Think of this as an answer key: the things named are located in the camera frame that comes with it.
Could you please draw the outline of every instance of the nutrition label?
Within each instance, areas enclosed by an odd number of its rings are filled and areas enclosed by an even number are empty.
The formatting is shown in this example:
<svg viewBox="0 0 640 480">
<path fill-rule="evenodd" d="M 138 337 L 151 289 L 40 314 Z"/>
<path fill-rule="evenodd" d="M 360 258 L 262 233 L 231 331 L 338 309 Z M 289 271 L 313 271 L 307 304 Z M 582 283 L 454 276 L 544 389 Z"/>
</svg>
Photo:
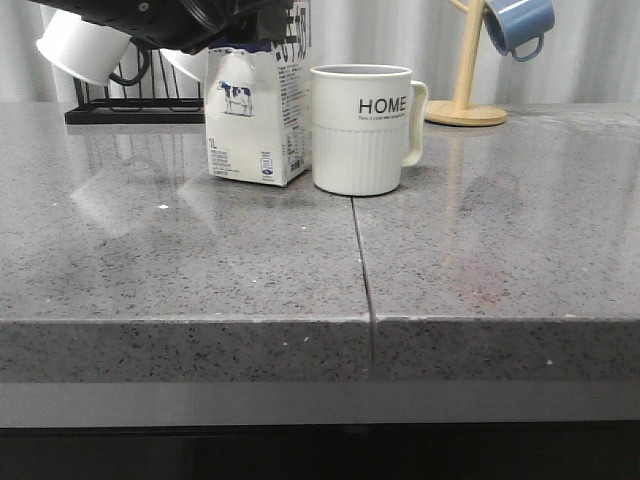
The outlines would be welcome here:
<svg viewBox="0 0 640 480">
<path fill-rule="evenodd" d="M 300 65 L 283 65 L 278 67 L 280 80 L 280 99 L 282 121 L 285 127 L 297 127 L 300 124 L 302 110 L 301 100 L 304 93 L 300 89 L 302 67 Z"/>
<path fill-rule="evenodd" d="M 211 147 L 209 152 L 211 162 L 210 171 L 213 175 L 227 176 L 231 172 L 229 153 L 216 147 Z"/>
</svg>

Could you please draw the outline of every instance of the dish rack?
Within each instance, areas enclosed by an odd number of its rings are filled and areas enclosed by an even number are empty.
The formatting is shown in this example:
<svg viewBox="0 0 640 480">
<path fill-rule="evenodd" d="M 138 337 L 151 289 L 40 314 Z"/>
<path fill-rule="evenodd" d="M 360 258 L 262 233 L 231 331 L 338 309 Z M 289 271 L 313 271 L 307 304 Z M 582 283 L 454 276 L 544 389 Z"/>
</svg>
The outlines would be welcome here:
<svg viewBox="0 0 640 480">
<path fill-rule="evenodd" d="M 67 125 L 204 123 L 204 101 L 199 82 L 195 97 L 182 97 L 175 68 L 157 50 L 138 51 L 138 72 L 130 85 L 111 82 L 102 96 L 95 88 L 74 78 L 78 106 L 66 112 Z M 117 73 L 123 75 L 122 62 Z"/>
</svg>

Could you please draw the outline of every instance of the milk carton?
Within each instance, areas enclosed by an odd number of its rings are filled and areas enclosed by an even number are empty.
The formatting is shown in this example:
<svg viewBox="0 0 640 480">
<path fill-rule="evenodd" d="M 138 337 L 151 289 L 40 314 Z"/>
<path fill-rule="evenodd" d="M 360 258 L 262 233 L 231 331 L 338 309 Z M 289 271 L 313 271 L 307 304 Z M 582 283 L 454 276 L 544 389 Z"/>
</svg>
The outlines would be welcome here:
<svg viewBox="0 0 640 480">
<path fill-rule="evenodd" d="M 283 44 L 209 50 L 205 88 L 211 175 L 286 186 L 310 164 L 309 0 L 293 2 Z"/>
</svg>

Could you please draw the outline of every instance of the blue mug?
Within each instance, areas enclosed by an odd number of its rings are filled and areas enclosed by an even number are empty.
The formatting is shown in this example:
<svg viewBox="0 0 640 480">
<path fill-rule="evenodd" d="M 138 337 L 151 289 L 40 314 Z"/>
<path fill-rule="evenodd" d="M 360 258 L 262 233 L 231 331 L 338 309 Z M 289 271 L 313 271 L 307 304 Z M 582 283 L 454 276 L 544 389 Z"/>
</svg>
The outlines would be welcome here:
<svg viewBox="0 0 640 480">
<path fill-rule="evenodd" d="M 555 15 L 551 0 L 489 0 L 484 24 L 501 55 L 511 53 L 518 62 L 536 57 L 544 46 L 544 34 L 553 28 Z M 521 57 L 516 49 L 538 39 L 535 51 Z"/>
</svg>

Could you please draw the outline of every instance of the white mug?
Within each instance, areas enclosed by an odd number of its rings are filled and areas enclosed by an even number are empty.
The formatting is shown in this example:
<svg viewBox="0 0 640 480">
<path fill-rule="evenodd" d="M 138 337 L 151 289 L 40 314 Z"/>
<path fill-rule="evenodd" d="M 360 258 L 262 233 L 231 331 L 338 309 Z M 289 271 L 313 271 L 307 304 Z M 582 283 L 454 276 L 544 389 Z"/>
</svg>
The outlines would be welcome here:
<svg viewBox="0 0 640 480">
<path fill-rule="evenodd" d="M 327 65 L 311 73 L 315 185 L 353 196 L 396 189 L 402 167 L 422 155 L 427 86 L 412 81 L 410 69 L 387 65 Z"/>
<path fill-rule="evenodd" d="M 85 22 L 75 13 L 58 10 L 36 45 L 56 67 L 84 82 L 106 87 L 130 38 L 111 27 Z"/>
<path fill-rule="evenodd" d="M 196 82 L 204 83 L 207 75 L 209 51 L 205 48 L 195 55 L 182 53 L 178 50 L 160 50 L 160 53 L 171 65 L 180 70 Z"/>
</svg>

